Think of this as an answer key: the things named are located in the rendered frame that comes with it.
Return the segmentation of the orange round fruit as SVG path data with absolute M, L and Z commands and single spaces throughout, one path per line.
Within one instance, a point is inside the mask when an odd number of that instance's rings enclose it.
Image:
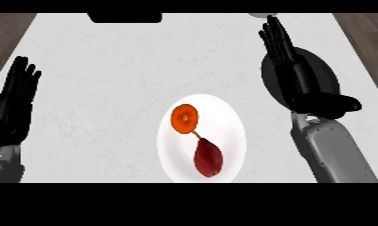
M 197 125 L 199 114 L 190 104 L 178 105 L 171 112 L 171 127 L 179 134 L 188 134 Z

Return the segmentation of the white oval plate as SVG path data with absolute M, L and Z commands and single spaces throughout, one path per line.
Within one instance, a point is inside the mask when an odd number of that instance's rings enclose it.
M 171 113 L 181 104 L 190 104 L 196 108 L 199 120 L 194 132 L 221 151 L 222 166 L 212 177 L 205 177 L 194 168 L 197 137 L 193 134 L 179 134 L 171 127 Z M 157 128 L 156 150 L 163 171 L 174 182 L 233 181 L 244 160 L 246 134 L 236 111 L 218 97 L 191 94 L 172 103 Z

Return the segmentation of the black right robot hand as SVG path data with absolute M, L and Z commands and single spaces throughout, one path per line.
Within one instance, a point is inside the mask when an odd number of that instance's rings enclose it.
M 346 112 L 358 111 L 361 104 L 355 98 L 321 91 L 314 70 L 303 56 L 296 53 L 287 32 L 274 16 L 267 16 L 258 35 L 290 110 L 326 119 L 337 119 Z

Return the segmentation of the dark red pear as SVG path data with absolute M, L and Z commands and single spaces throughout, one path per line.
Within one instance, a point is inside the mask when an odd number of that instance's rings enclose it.
M 193 164 L 199 174 L 210 178 L 222 168 L 222 153 L 216 145 L 203 137 L 197 137 Z

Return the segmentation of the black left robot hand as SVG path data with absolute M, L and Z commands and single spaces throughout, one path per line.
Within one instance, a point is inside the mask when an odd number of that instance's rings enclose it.
M 0 91 L 0 147 L 19 145 L 27 136 L 39 77 L 35 65 L 17 56 Z

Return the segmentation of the black appliance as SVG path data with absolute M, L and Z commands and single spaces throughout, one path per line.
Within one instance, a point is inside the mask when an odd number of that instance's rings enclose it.
M 159 23 L 160 13 L 88 13 L 94 23 Z

